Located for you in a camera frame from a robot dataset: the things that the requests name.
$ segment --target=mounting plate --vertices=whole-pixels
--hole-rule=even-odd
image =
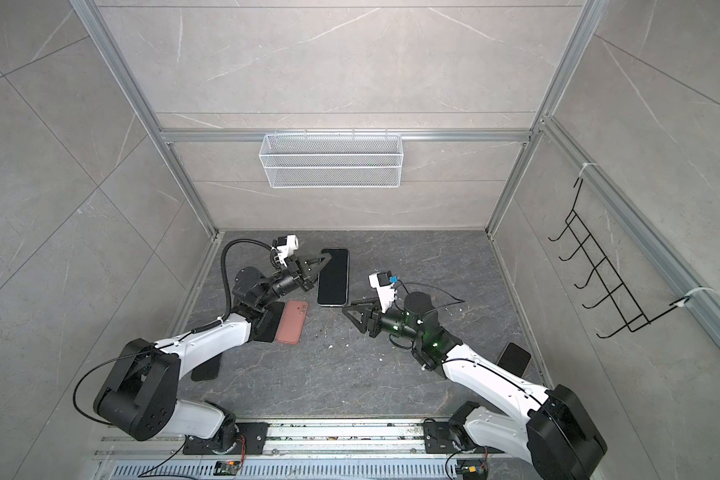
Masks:
[[[246,438],[246,455],[261,455],[264,452],[264,442],[269,429],[269,423],[236,423],[238,436]],[[213,450],[206,446],[207,440],[203,438],[187,439],[182,454],[184,455],[215,455]],[[242,442],[238,442],[226,455],[240,455]]]

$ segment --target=aluminum frame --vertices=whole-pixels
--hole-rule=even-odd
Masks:
[[[70,0],[70,3],[80,18],[80,21],[85,25],[91,39],[99,49],[101,56],[104,57],[106,66],[109,67],[117,84],[128,99],[134,112],[136,112],[136,116],[152,139],[160,156],[168,166],[168,170],[170,170],[173,178],[176,179],[176,182],[182,189],[184,196],[192,207],[192,210],[194,210],[195,215],[197,215],[198,220],[200,220],[208,236],[213,237],[218,233],[219,229],[214,225],[207,208],[198,195],[197,190],[195,190],[192,179],[184,171],[184,167],[179,161],[176,152],[174,152],[164,140],[160,139],[160,126],[157,123],[154,110],[152,110],[152,107],[146,101],[146,97],[139,89],[134,76],[123,60],[123,55],[104,23],[98,7],[94,4],[93,0]]]
[[[557,123],[554,117],[546,117],[541,125],[544,135],[552,140],[552,143],[563,153],[571,167],[578,170],[585,163],[594,163],[593,159]],[[672,244],[656,230],[650,220],[640,212],[601,168],[585,168],[581,172],[581,177],[678,297],[682,297],[697,286],[706,285],[701,275],[682,258]],[[718,295],[707,291],[694,293],[685,308],[698,320],[702,328],[720,348],[720,298]]]
[[[520,150],[518,158],[512,167],[512,171],[507,178],[507,182],[504,184],[504,189],[501,191],[501,195],[496,202],[494,212],[488,220],[488,225],[485,226],[485,233],[488,234],[488,236],[492,237],[496,233],[501,219],[504,218],[504,214],[507,212],[514,192],[518,189],[520,179],[522,179],[525,174],[528,163],[530,163],[530,159],[534,156],[534,152],[538,146],[540,126],[544,122],[544,118],[554,113],[557,109],[557,105],[563,97],[563,92],[565,92],[570,78],[574,75],[576,66],[578,66],[586,50],[586,46],[590,43],[597,24],[600,23],[609,1],[610,0],[588,0],[582,8],[581,16],[579,16],[579,20],[574,27],[574,32],[570,36],[563,57],[557,65],[557,70],[552,77],[552,82],[550,82],[544,100],[541,101],[541,106],[539,106],[534,123],[530,128],[531,135],[529,143],[528,145],[524,145],[524,148]]]
[[[261,142],[270,134],[396,134],[404,141],[528,141],[530,132],[519,128],[420,129],[420,128],[221,128],[219,130],[165,129],[160,138],[165,142]]]

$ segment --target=zip tie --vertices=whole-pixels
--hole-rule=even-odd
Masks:
[[[680,298],[680,300],[678,300],[677,302],[672,302],[672,303],[670,303],[670,305],[683,307],[683,306],[686,305],[686,302],[688,302],[688,300],[691,300],[691,295],[692,295],[693,293],[701,292],[702,290],[707,290],[707,291],[709,291],[709,292],[715,292],[714,289],[711,289],[711,288],[709,288],[708,286],[698,286],[698,287],[696,287],[696,288],[692,288],[691,290],[688,290],[688,293],[686,293],[685,295],[683,295],[683,296]]]
[[[584,173],[584,169],[587,168],[587,167],[589,167],[590,165],[597,165],[597,164],[591,164],[591,163],[589,163],[589,162],[584,162],[584,163],[581,165],[581,170],[579,170],[579,178],[581,178],[581,174]]]

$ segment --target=orange wire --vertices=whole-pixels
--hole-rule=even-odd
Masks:
[[[240,435],[242,438],[242,451],[240,453],[240,468],[242,468],[242,462],[246,459],[246,436]]]

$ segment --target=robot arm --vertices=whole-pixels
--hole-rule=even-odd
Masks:
[[[378,290],[375,275],[371,284]],[[462,449],[498,448],[533,464],[544,480],[592,475],[607,446],[571,390],[535,385],[481,357],[440,326],[430,295],[407,294],[403,311],[389,309],[394,300],[382,301],[380,295],[379,300],[352,302],[342,311],[370,337],[383,331],[411,340],[413,357],[423,370],[466,386],[506,414],[465,403],[449,422],[454,444]]]
[[[294,255],[296,236],[274,242],[281,269],[267,277],[248,266],[235,277],[231,314],[179,336],[157,342],[136,339],[121,353],[94,401],[94,411],[136,440],[158,432],[209,440],[224,453],[235,439],[235,417],[216,405],[176,398],[179,379],[222,352],[257,340],[279,323],[275,302],[301,287],[310,290],[329,254],[314,258]]]

